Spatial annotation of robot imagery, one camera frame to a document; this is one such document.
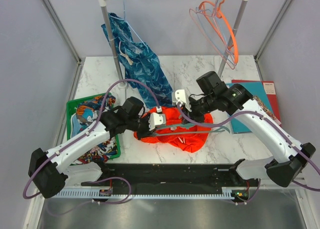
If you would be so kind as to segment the teal plastic hanger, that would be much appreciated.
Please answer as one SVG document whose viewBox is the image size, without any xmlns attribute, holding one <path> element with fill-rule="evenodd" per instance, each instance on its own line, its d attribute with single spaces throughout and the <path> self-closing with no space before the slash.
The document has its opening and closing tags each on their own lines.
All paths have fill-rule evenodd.
<svg viewBox="0 0 320 229">
<path fill-rule="evenodd" d="M 178 123 L 172 125 L 161 125 L 155 129 L 154 136 L 179 136 L 179 135 L 195 135 L 195 134 L 219 134 L 227 132 L 231 133 L 231 130 L 222 125 L 218 127 L 207 127 L 196 125 L 193 123 Z"/>
</svg>

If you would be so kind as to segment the orange shorts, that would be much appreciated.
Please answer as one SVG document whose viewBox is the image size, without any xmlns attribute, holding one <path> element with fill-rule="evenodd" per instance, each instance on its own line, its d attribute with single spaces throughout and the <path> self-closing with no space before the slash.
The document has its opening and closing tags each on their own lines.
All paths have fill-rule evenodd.
<svg viewBox="0 0 320 229">
<path fill-rule="evenodd" d="M 140 141 L 149 144 L 170 144 L 176 148 L 189 153 L 195 153 L 200 150 L 211 131 L 208 127 L 194 125 L 190 128 L 179 126 L 182 122 L 182 116 L 175 107 L 162 107 L 162 112 L 166 117 L 168 128 L 156 131 L 156 136 L 141 138 Z"/>
</svg>

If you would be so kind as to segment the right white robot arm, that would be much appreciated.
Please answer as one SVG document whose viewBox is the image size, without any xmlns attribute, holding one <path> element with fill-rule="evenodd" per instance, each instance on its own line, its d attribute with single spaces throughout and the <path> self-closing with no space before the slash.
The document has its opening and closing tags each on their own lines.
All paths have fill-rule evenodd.
<svg viewBox="0 0 320 229">
<path fill-rule="evenodd" d="M 233 165 L 229 180 L 235 186 L 250 179 L 270 179 L 286 188 L 306 165 L 316 172 L 319 167 L 311 158 L 316 148 L 301 143 L 281 128 L 259 105 L 253 95 L 242 85 L 226 85 L 214 71 L 196 80 L 202 97 L 193 99 L 185 90 L 173 93 L 181 116 L 194 125 L 217 128 L 236 119 L 245 125 L 270 151 L 271 157 L 257 160 L 240 159 Z"/>
</svg>

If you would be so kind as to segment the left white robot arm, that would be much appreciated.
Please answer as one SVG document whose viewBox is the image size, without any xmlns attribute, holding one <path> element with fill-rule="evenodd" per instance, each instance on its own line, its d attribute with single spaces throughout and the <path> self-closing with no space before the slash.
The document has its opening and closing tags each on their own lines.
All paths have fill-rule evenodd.
<svg viewBox="0 0 320 229">
<path fill-rule="evenodd" d="M 143 138 L 151 136 L 156 128 L 152 117 L 160 116 L 162 108 L 157 106 L 150 115 L 140 116 L 142 109 L 143 102 L 131 96 L 123 105 L 102 112 L 95 122 L 67 142 L 47 151 L 41 148 L 34 150 L 30 157 L 27 184 L 34 183 L 38 193 L 49 199 L 65 187 L 68 178 L 65 170 L 93 147 L 126 130 Z"/>
</svg>

